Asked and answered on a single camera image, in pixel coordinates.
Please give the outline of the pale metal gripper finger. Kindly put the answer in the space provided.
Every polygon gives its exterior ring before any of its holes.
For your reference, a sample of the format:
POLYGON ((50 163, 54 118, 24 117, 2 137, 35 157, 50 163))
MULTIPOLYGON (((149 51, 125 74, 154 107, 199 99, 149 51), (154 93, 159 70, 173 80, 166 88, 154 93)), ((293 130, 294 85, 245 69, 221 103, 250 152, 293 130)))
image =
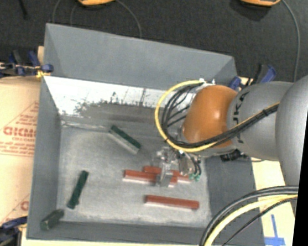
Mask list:
POLYGON ((161 169, 160 169, 160 173, 156 175, 156 182, 155 184, 159 187, 162 187, 162 182, 164 179, 164 175, 165 175, 165 164, 161 164, 161 169))
POLYGON ((173 178, 173 172, 167 171, 164 175, 163 187, 169 187, 172 178, 173 178))

